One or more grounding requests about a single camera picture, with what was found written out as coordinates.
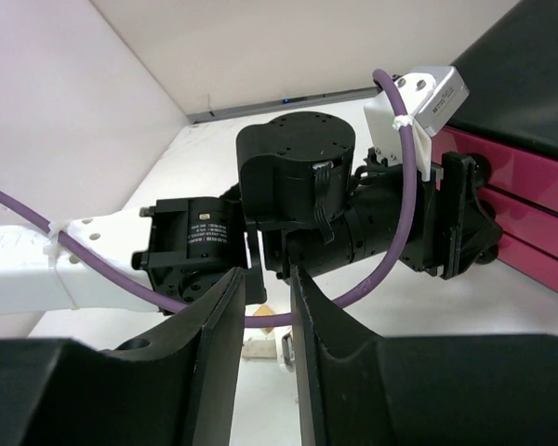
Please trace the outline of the pink drawer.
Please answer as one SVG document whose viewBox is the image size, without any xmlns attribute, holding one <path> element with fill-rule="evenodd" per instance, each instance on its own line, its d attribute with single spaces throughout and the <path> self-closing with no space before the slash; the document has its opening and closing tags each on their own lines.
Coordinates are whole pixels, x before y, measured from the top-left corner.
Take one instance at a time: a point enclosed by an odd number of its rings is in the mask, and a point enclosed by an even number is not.
<svg viewBox="0 0 558 446">
<path fill-rule="evenodd" d="M 558 258 L 511 235 L 498 242 L 498 259 L 558 293 Z"/>
<path fill-rule="evenodd" d="M 479 198 L 493 208 L 507 234 L 558 259 L 558 216 L 489 188 L 480 189 Z"/>
<path fill-rule="evenodd" d="M 558 213 L 558 162 L 447 128 L 432 140 L 432 157 L 446 152 L 479 154 L 492 168 L 489 184 Z"/>
</svg>

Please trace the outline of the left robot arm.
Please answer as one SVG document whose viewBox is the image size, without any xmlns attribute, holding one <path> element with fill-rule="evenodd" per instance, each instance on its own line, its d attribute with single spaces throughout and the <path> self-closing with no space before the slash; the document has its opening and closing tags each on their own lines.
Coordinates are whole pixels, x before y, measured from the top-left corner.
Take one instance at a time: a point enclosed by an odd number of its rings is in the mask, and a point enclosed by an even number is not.
<svg viewBox="0 0 558 446">
<path fill-rule="evenodd" d="M 337 299 L 346 308 L 375 290 L 402 262 L 443 279 L 497 256 L 501 226 L 478 191 L 489 167 L 480 156 L 445 154 L 423 176 L 370 152 L 353 165 L 357 135 L 337 116 L 291 112 L 244 127 L 235 141 L 238 181 L 218 197 L 160 200 L 147 208 L 147 247 L 131 257 L 141 285 L 83 246 L 67 224 L 50 221 L 0 191 L 0 203 L 60 248 L 139 299 L 174 313 L 199 300 L 226 272 L 242 268 L 246 301 L 266 299 L 262 273 L 289 281 L 371 256 L 379 265 Z"/>
</svg>

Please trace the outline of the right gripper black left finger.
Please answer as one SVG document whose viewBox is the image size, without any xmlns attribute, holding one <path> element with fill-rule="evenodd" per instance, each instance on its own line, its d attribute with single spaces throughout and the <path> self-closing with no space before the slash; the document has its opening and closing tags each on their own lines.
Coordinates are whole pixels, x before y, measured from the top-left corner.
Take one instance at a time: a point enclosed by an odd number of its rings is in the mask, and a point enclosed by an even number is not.
<svg viewBox="0 0 558 446">
<path fill-rule="evenodd" d="M 107 351 L 98 443 L 228 444 L 245 299 L 245 274 L 231 269 L 183 311 Z"/>
</svg>

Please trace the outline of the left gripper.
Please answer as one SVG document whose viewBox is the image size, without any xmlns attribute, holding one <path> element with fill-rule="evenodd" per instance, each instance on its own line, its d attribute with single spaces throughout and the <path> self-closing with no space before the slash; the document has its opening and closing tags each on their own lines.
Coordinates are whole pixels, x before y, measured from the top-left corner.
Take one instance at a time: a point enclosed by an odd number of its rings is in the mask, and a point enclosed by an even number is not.
<svg viewBox="0 0 558 446">
<path fill-rule="evenodd" d="M 444 268 L 440 277 L 452 279 L 474 264 L 497 259 L 502 227 L 494 207 L 479 197 L 491 175 L 492 167 L 483 155 L 449 151 L 441 165 L 431 163 L 429 181 L 418 176 L 413 223 L 400 256 L 407 267 L 427 274 L 437 274 L 441 267 L 435 254 L 438 193 L 439 260 Z"/>
</svg>

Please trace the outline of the grey eraser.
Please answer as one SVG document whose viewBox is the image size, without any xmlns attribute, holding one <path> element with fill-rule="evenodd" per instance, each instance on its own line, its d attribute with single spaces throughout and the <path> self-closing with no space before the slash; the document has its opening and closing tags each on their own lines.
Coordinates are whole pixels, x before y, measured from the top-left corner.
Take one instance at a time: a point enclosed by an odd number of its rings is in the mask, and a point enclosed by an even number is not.
<svg viewBox="0 0 558 446">
<path fill-rule="evenodd" d="M 275 341 L 270 338 L 249 338 L 243 343 L 241 356 L 246 361 L 276 361 Z"/>
</svg>

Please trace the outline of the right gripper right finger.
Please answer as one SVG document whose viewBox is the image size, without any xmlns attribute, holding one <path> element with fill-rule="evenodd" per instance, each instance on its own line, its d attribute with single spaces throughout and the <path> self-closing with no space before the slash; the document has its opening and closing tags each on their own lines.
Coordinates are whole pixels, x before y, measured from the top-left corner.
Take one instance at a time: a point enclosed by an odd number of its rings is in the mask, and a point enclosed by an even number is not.
<svg viewBox="0 0 558 446">
<path fill-rule="evenodd" d="M 291 314 L 303 445 L 389 445 L 380 336 L 292 269 Z"/>
</svg>

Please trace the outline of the black drawer cabinet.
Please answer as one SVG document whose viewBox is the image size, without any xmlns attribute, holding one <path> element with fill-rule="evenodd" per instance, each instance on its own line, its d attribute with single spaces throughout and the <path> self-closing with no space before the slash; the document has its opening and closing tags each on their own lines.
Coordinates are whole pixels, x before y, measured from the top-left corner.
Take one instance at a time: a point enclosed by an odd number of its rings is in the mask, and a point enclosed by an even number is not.
<svg viewBox="0 0 558 446">
<path fill-rule="evenodd" d="M 453 62 L 452 127 L 558 161 L 558 0 L 520 1 Z"/>
</svg>

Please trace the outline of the white black clip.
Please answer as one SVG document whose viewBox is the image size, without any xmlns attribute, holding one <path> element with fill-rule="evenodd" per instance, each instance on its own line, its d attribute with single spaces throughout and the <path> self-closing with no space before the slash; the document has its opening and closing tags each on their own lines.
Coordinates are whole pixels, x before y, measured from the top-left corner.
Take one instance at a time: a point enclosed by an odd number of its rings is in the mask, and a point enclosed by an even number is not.
<svg viewBox="0 0 558 446">
<path fill-rule="evenodd" d="M 296 355 L 293 331 L 289 330 L 278 338 L 278 361 L 280 366 L 289 373 L 296 369 Z"/>
</svg>

